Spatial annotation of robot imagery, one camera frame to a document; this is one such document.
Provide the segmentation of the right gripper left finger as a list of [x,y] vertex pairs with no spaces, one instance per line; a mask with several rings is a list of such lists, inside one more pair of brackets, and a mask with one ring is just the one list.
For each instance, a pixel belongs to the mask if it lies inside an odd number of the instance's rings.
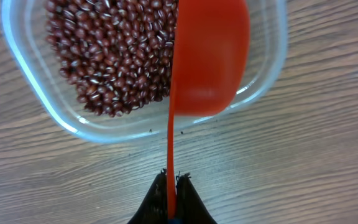
[[156,175],[146,196],[128,224],[167,224],[167,171]]

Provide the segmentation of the red measuring scoop blue handle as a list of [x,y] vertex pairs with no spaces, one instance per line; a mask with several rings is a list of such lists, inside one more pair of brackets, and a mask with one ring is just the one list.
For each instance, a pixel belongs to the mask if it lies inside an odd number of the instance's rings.
[[213,116],[234,99],[250,45],[244,0],[180,0],[167,126],[167,216],[176,212],[174,118]]

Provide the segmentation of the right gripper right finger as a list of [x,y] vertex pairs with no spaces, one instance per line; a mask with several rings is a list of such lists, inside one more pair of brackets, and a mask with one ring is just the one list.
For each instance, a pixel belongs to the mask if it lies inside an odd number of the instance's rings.
[[183,224],[217,224],[191,183],[190,173],[176,176],[177,205],[175,218]]

